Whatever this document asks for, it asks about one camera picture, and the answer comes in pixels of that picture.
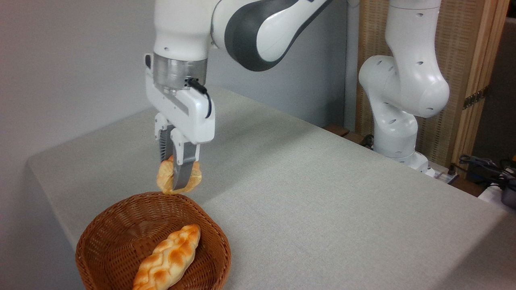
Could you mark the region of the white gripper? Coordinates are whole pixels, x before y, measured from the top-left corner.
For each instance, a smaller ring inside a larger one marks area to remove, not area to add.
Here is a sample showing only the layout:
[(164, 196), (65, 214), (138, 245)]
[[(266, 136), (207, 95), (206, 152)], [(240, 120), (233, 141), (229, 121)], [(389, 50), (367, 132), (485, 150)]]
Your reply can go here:
[(184, 61), (144, 56), (146, 94), (158, 110), (154, 134), (160, 161), (174, 157), (173, 190), (184, 189), (200, 145), (214, 138), (214, 102), (205, 88), (208, 60)]

